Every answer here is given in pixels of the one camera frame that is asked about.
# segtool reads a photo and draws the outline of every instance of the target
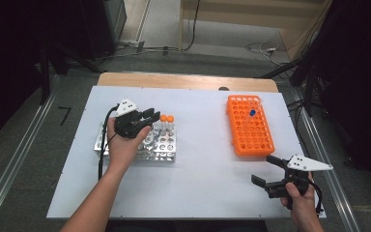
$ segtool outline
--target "table surface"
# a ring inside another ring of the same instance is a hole
[[[156,87],[160,81],[165,89]],[[239,84],[247,88],[246,81],[252,89],[259,91],[237,92],[234,89]],[[93,148],[99,125],[110,105],[122,98],[136,102],[140,108],[154,107],[162,113],[175,115],[178,149],[174,163],[136,161],[129,168],[119,188],[111,218],[290,216],[279,199],[269,199],[262,188],[250,182],[251,174],[268,182],[280,181],[283,170],[261,160],[238,158],[231,144],[225,113],[229,95],[259,96],[263,99],[275,146],[273,155],[282,159],[303,155],[285,102],[281,94],[275,93],[277,89],[272,80],[104,73],[98,85],[92,89],[87,101],[48,218],[69,218],[96,184],[98,157]],[[218,86],[234,91],[213,91]],[[264,91],[267,87],[273,93]]]

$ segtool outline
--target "orange test tube rack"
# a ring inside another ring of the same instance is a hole
[[[258,96],[228,96],[227,114],[232,144],[238,156],[267,156],[274,152],[267,117]]]

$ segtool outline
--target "test tube rack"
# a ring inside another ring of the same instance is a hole
[[[228,96],[232,144],[240,157],[267,156],[275,150],[261,102],[255,95]]]
[[[151,131],[143,142],[138,146],[136,159],[137,160],[150,160],[150,161],[165,161],[174,162],[176,159],[176,141],[177,130],[175,125],[172,126],[171,131],[162,130],[154,123]],[[95,143],[95,152],[100,156],[101,140],[102,140],[103,124],[100,124],[98,137]],[[103,158],[109,159],[108,148],[104,151]]]

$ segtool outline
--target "white table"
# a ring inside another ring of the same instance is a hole
[[[136,161],[120,185],[111,218],[288,218],[290,212],[279,199],[269,199],[250,182],[251,174],[280,181],[283,170],[234,154],[225,113],[232,94],[263,99],[274,156],[287,160],[303,155],[279,93],[95,86],[47,217],[69,218],[95,185],[99,159],[93,148],[99,124],[111,107],[128,98],[140,110],[154,107],[175,116],[177,158],[174,163]]]

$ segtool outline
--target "black cable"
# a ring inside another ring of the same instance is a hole
[[[291,102],[291,103],[288,103],[288,104],[287,104],[287,107],[290,107],[291,105],[298,104],[298,103],[302,103],[302,102],[303,102],[303,100],[293,101],[293,102]]]
[[[115,106],[115,107],[112,107],[107,112],[106,118],[104,119],[103,130],[102,130],[102,137],[101,137],[101,145],[100,145],[100,159],[99,159],[99,173],[98,173],[99,174],[98,175],[98,179],[99,180],[100,180],[101,176],[103,176],[103,157],[104,157],[104,152],[105,152],[105,149],[106,149],[105,146],[104,146],[104,140],[105,140],[105,137],[106,137],[107,122],[108,122],[108,119],[110,117],[110,114],[113,111],[117,110],[118,107],[119,107],[119,104],[117,104],[117,106]]]
[[[317,186],[313,181],[309,180],[309,178],[305,179],[305,178],[301,178],[301,177],[295,177],[295,179],[298,180],[298,181],[301,181],[301,182],[306,182],[315,189],[316,194],[318,195],[318,203],[316,205],[315,211],[316,211],[317,216],[319,216],[319,214],[324,211],[322,209],[322,190],[321,190],[321,188],[319,188],[319,186]]]
[[[287,79],[287,78],[290,78],[291,77],[289,74],[287,74],[286,71],[284,71],[284,73],[285,73],[286,77],[283,77],[280,74],[278,74],[278,77],[281,78],[281,79]]]
[[[316,210],[317,216],[319,216],[319,214],[324,211],[322,209],[322,191],[315,183],[313,183],[309,179],[308,179],[308,183],[309,183],[309,185],[313,186],[313,188],[316,190],[316,194],[318,195],[318,204],[316,205],[315,210]]]
[[[303,37],[301,37],[300,40],[297,43],[295,43],[294,45],[292,45],[291,47],[289,47],[287,49],[287,51],[289,51],[291,48],[293,48],[293,47],[297,46],[298,44],[300,44],[300,42],[302,42],[305,39],[305,37],[309,34],[309,32],[311,32],[318,25],[318,23],[321,22],[321,17],[322,17],[322,15],[324,15],[324,12],[327,10],[328,5],[330,5],[330,3],[331,3],[331,1],[328,4],[325,5],[324,9],[322,10],[321,14],[318,16],[318,19],[316,20],[315,24],[311,27],[311,29],[309,29],[308,32]],[[310,47],[310,43],[312,41],[312,37],[309,39],[309,43],[307,45],[308,47]]]
[[[106,145],[104,146],[104,150],[106,150],[108,144],[110,143],[110,141],[117,135],[117,132],[113,134],[113,136],[111,136],[111,138],[107,141]]]
[[[195,40],[195,25],[197,23],[198,10],[200,9],[200,1],[201,0],[198,0],[198,2],[197,2],[197,8],[195,9],[194,22],[193,22],[193,25],[192,25],[192,39],[191,39],[191,43],[188,45],[187,48],[181,49],[180,50],[181,52],[188,51],[192,47],[192,45],[194,44],[194,40]],[[151,49],[151,50],[157,50],[157,51],[167,51],[167,50],[179,51],[179,49],[177,47],[172,47],[172,46],[163,46],[163,47],[159,47],[159,46],[144,46],[144,47],[142,47],[142,49]]]

